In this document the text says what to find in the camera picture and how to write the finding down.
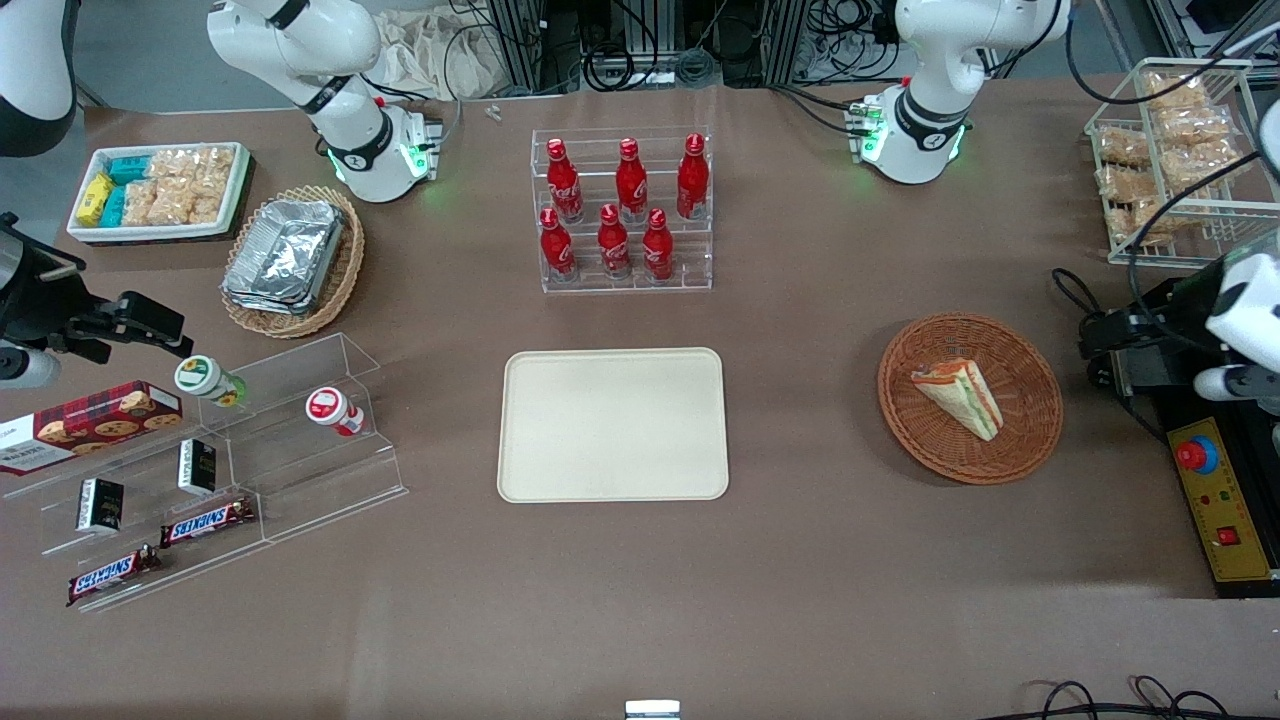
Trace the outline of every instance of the small black box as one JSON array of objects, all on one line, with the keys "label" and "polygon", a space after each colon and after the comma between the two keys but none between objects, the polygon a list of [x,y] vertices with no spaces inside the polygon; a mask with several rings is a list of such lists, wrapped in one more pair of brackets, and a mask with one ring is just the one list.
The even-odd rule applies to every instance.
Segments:
[{"label": "small black box", "polygon": [[124,486],[91,478],[81,483],[81,509],[76,530],[82,533],[114,533],[120,529],[124,514]]},{"label": "small black box", "polygon": [[212,495],[218,484],[218,451],[198,439],[182,441],[178,457],[178,489],[198,495]]}]

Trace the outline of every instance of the sandwich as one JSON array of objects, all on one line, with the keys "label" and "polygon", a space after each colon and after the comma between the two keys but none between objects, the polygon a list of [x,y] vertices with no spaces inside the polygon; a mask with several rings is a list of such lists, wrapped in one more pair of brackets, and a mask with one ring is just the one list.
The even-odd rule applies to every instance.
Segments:
[{"label": "sandwich", "polygon": [[984,441],[1005,427],[996,398],[973,360],[952,357],[911,373],[911,384]]}]

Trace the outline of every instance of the table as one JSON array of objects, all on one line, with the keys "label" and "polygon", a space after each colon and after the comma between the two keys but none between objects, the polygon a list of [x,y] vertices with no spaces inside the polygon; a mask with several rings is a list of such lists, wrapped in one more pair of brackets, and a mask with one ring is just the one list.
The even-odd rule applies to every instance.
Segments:
[{"label": "table", "polygon": [[[855,92],[842,90],[847,96]],[[764,91],[577,94],[468,105],[440,179],[360,205],[369,255],[332,327],[383,365],[379,424],[412,492],[105,615],[61,607],[36,511],[0,505],[0,715],[23,720],[617,717],[673,697],[690,719],[977,717],[1075,678],[1130,701],[1151,673],[1235,712],[1276,712],[1280,603],[1210,601],[1167,451],[1091,388],[1065,265],[1105,304],[1123,273],[1070,81],[992,82],[938,181],[895,186]],[[447,114],[447,109],[439,109]],[[545,297],[529,200],[534,129],[710,119],[709,293]],[[92,111],[91,146],[238,140],[251,202],[334,184],[296,111]],[[227,245],[88,250],[95,292],[184,313],[237,366],[291,343],[241,331]],[[941,480],[876,404],[882,348],[943,310],[993,315],[1053,366],[1056,455],[1006,487]],[[713,502],[516,506],[495,491],[502,370],[521,350],[708,346],[724,361],[731,483]],[[69,359],[17,415],[172,359]],[[641,438],[631,461],[645,461]]]}]

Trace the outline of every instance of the acrylic bottle rack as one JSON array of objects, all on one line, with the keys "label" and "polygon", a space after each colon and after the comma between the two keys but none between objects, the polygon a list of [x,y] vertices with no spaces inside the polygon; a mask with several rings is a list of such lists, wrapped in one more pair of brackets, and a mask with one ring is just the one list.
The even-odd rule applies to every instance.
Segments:
[{"label": "acrylic bottle rack", "polygon": [[[264,550],[307,530],[408,492],[401,482],[396,448],[379,432],[374,402],[364,378],[379,365],[346,334],[338,333],[232,370],[248,393],[241,405],[218,407],[184,397],[188,423],[173,432],[138,438],[134,447],[97,460],[97,455],[51,468],[56,474],[32,480],[5,498],[37,496],[41,552],[72,556],[68,578],[108,565],[143,543],[156,547],[160,525],[198,515],[248,496],[257,514],[242,523],[159,550],[163,566],[129,578],[76,603],[99,611]],[[339,437],[307,419],[303,405],[320,386],[339,388],[366,413],[367,432]],[[196,497],[178,489],[179,446],[197,438],[216,451],[218,489]],[[119,532],[76,532],[81,482],[101,478],[124,486]],[[65,602],[67,587],[51,588]]]},{"label": "acrylic bottle rack", "polygon": [[[698,132],[707,137],[707,167],[710,181],[707,186],[707,218],[686,220],[676,213],[676,172],[685,156],[685,138]],[[644,227],[627,228],[627,252],[631,256],[631,275],[614,281],[604,273],[600,246],[596,233],[600,229],[600,208],[605,202],[617,202],[614,173],[618,169],[618,142],[634,137],[640,145],[640,161],[644,163],[649,178],[649,208],[662,208],[667,213],[667,227],[675,241],[675,273],[664,283],[650,282],[644,273],[644,251],[641,240]],[[714,147],[716,140],[707,126],[663,127],[663,128],[599,128],[599,129],[558,129],[535,131],[530,150],[530,169],[532,176],[534,209],[532,233],[534,247],[541,233],[538,213],[552,205],[552,195],[547,183],[547,141],[559,138],[564,142],[568,159],[577,168],[582,183],[585,209],[582,222],[564,225],[573,241],[573,258],[577,261],[579,277],[572,282],[559,283],[550,278],[547,260],[540,250],[538,266],[543,291],[562,292],[672,292],[699,291],[712,288],[712,229],[716,218],[714,206]]]}]

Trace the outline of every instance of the wicker basket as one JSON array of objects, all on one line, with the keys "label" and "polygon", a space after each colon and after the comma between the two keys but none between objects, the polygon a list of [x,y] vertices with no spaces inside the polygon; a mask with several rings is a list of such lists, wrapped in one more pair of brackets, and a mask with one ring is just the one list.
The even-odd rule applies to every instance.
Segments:
[{"label": "wicker basket", "polygon": [[[360,218],[356,215],[356,209],[351,205],[351,201],[328,187],[306,186],[285,190],[271,200],[320,200],[342,208],[344,217],[342,238],[339,240],[340,245],[338,246],[338,252],[334,255],[333,265],[329,268],[329,277],[325,278],[324,288],[320,291],[320,301],[315,310],[306,315],[264,313],[261,310],[241,307],[225,295],[223,296],[223,305],[237,325],[265,336],[289,340],[319,331],[332,323],[338,316],[338,313],[342,311],[343,305],[351,297],[351,291],[356,288],[356,275],[360,274],[360,264],[365,259],[365,231],[360,225]],[[266,202],[259,206],[257,210],[253,210],[253,214],[241,227],[239,234],[236,236],[236,245],[232,246],[230,258],[227,259],[228,268],[236,261],[236,255],[239,254],[241,247],[244,245],[244,236],[248,234],[248,228],[265,206]]]},{"label": "wicker basket", "polygon": [[[969,432],[911,384],[911,373],[948,357],[982,369],[1005,427],[991,442]],[[1062,432],[1062,395],[1048,363],[1007,327],[980,315],[922,318],[884,350],[881,411],[902,447],[931,470],[992,486],[1025,478],[1048,460]]]}]

